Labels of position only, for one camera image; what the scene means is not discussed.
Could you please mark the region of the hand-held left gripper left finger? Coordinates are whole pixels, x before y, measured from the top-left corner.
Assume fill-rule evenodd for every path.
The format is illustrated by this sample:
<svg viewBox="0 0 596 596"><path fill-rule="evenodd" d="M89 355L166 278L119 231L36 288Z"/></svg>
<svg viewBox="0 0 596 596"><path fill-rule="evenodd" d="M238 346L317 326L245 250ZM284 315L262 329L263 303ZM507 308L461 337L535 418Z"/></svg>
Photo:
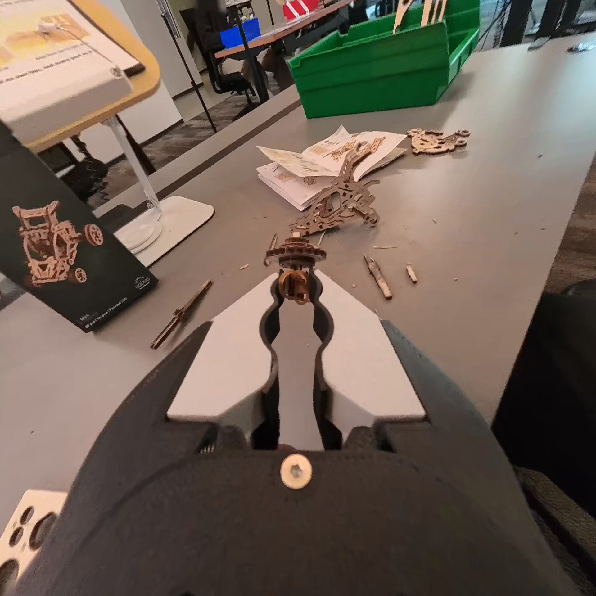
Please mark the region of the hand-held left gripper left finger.
<svg viewBox="0 0 596 596"><path fill-rule="evenodd" d="M178 422L264 422L278 375L279 273L214 317L169 406Z"/></svg>

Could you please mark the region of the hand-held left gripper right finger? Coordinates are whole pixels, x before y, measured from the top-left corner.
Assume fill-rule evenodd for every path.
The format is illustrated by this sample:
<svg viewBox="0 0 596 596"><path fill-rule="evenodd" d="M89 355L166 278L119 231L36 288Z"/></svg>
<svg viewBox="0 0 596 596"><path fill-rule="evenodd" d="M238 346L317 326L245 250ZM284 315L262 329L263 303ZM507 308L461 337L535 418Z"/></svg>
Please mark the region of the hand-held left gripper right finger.
<svg viewBox="0 0 596 596"><path fill-rule="evenodd" d="M321 365L331 423L420 422L426 411L379 316L315 271L319 304L332 320Z"/></svg>

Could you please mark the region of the wooden gear axle assembly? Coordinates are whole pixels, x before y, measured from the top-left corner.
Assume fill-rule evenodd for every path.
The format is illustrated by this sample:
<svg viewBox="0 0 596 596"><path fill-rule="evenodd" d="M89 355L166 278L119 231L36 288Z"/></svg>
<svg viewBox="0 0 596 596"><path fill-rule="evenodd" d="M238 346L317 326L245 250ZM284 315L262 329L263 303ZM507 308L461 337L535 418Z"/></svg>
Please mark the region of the wooden gear axle assembly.
<svg viewBox="0 0 596 596"><path fill-rule="evenodd" d="M313 245L299 233L279 247L270 245L266 250L264 261L277 263L280 269L277 291L284 299L305 305L310 302L310 272L318 263L327 259L327 252Z"/></svg>

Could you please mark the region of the black model kit box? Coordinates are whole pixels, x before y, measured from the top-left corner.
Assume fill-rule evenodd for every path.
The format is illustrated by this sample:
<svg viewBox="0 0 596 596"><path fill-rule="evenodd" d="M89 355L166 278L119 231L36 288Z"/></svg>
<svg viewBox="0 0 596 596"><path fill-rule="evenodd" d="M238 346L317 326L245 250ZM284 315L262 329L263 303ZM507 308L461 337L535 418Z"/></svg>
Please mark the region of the black model kit box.
<svg viewBox="0 0 596 596"><path fill-rule="evenodd" d="M1 273L83 332L159 283L3 122Z"/></svg>

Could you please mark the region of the long wooden axle stick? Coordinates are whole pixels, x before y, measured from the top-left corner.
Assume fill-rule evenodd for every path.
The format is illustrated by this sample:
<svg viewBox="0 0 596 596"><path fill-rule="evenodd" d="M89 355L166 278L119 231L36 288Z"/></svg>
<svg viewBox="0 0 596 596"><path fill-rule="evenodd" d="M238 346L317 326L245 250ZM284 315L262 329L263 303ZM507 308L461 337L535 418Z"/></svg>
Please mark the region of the long wooden axle stick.
<svg viewBox="0 0 596 596"><path fill-rule="evenodd" d="M186 302L180 309L176 309L172 316L172 319L168 322L164 329L158 334L158 336L150 344L151 350L157 350L161 345L172 336L174 332L188 319L193 310L199 305L199 303L205 297L205 294L213 286L213 280L208 279L201 286L201 288L195 292L195 294Z"/></svg>

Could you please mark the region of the short wooden stick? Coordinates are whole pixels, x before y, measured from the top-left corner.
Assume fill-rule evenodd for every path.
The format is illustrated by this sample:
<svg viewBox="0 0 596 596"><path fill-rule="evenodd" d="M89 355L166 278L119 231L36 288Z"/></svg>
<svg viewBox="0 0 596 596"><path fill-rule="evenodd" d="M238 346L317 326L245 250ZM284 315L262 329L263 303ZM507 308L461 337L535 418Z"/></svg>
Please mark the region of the short wooden stick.
<svg viewBox="0 0 596 596"><path fill-rule="evenodd" d="M376 260L374 260L372 257L368 257L367 255L363 255L363 259L365 261L365 264L367 266L367 269L368 269L370 275L373 277L377 287L383 294L383 297L385 298L385 300L392 300L393 294L391 292L391 289L390 289L387 281L384 278L383 272L382 272L378 262Z"/></svg>

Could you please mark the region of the white book stand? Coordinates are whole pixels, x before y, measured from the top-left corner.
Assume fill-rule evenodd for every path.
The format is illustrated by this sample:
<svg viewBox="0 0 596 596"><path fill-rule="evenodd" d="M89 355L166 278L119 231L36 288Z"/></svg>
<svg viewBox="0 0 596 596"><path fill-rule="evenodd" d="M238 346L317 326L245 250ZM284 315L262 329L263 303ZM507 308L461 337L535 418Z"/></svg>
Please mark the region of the white book stand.
<svg viewBox="0 0 596 596"><path fill-rule="evenodd" d="M159 200L117 115L153 96L161 85L153 54L98 1L72 1L145 65L127 76L118 67L83 74L82 63L1 85L1 122L28 149L39 153L95 124L108 126L141 185L147 209L116 231L116 237L150 266L210 220L214 208L181 196Z"/></svg>

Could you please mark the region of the partly built wooden chassis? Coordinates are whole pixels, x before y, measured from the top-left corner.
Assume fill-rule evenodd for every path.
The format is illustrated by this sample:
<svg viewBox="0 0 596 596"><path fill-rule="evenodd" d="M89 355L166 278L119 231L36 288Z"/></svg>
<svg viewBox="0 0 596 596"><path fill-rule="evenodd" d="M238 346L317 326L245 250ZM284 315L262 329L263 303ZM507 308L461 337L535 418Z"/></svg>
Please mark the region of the partly built wooden chassis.
<svg viewBox="0 0 596 596"><path fill-rule="evenodd" d="M370 227L379 223L380 217L373 207L375 197L369 190L378 180L362 183L354 179L355 168L377 149L377 141L360 141L347 153L338 177L316 193L306 214L290 225L292 237L323 232L354 218L361 218Z"/></svg>

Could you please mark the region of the person's black clothing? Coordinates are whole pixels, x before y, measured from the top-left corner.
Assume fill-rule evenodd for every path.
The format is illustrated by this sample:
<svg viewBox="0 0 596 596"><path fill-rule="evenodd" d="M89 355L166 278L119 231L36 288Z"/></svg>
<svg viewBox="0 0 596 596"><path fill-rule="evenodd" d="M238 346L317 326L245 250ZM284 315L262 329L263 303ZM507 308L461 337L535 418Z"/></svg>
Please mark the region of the person's black clothing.
<svg viewBox="0 0 596 596"><path fill-rule="evenodd" d="M595 474L594 280L540 298L492 429L519 466Z"/></svg>

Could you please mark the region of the open instruction booklet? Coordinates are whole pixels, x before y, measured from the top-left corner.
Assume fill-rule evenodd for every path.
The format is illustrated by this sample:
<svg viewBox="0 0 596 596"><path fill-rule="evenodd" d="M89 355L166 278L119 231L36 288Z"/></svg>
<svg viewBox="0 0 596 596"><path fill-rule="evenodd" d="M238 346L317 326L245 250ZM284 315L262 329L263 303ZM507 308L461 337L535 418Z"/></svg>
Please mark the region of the open instruction booklet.
<svg viewBox="0 0 596 596"><path fill-rule="evenodd" d="M339 177L348 153L356 145L362 143L371 149L352 172L354 182L359 182L403 155L406 138L405 134L385 131L350 133L340 126L302 153L257 146L271 160L270 164L258 167L257 173L261 181L302 212L316 193Z"/></svg>

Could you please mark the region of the wooden car side panel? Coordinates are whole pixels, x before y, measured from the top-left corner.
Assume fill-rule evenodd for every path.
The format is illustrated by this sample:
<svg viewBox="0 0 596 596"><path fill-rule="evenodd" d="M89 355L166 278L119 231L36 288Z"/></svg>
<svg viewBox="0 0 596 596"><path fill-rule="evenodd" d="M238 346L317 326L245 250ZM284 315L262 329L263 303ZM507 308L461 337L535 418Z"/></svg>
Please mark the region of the wooden car side panel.
<svg viewBox="0 0 596 596"><path fill-rule="evenodd" d="M460 129L451 135L446 135L441 130L413 128L408 130L406 135L411 140L413 154L432 156L465 148L471 131Z"/></svg>

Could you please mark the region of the white perforated plate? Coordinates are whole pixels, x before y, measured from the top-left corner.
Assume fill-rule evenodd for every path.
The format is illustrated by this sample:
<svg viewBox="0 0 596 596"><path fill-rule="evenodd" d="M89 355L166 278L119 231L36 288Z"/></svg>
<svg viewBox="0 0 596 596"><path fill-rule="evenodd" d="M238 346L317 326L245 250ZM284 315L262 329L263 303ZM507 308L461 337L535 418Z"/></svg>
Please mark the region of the white perforated plate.
<svg viewBox="0 0 596 596"><path fill-rule="evenodd" d="M1 595L10 595L58 520L68 492L29 489L1 535Z"/></svg>

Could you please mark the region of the black office chair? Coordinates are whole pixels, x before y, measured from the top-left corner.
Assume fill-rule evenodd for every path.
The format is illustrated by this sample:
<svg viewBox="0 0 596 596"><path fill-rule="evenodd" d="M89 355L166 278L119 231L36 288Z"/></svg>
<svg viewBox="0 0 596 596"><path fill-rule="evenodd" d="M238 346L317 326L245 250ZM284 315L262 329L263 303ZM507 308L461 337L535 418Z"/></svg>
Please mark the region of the black office chair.
<svg viewBox="0 0 596 596"><path fill-rule="evenodd" d="M255 90L252 84L240 72L223 74L219 69L219 63L213 52L204 52L203 59L215 93L245 95L248 104L253 103L252 99L256 97Z"/></svg>

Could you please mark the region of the green plastic bin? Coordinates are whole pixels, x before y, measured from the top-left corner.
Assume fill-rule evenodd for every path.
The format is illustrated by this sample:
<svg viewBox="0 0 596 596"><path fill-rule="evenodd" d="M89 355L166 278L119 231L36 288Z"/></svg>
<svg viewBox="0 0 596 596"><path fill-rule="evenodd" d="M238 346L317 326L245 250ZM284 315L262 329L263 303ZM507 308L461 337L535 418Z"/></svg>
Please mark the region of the green plastic bin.
<svg viewBox="0 0 596 596"><path fill-rule="evenodd" d="M399 1L289 61L308 119L434 105L479 40L479 1Z"/></svg>

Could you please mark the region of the blue plastic bin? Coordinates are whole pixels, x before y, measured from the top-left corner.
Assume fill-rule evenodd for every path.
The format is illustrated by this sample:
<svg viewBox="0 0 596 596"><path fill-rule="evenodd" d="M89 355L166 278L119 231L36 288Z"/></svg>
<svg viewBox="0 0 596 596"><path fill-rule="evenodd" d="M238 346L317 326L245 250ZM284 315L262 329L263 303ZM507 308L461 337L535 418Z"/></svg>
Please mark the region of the blue plastic bin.
<svg viewBox="0 0 596 596"><path fill-rule="evenodd" d="M257 17L242 22L244 36L248 42L258 38L261 34ZM225 49L243 46L242 36L238 26L230 27L219 33L221 43Z"/></svg>

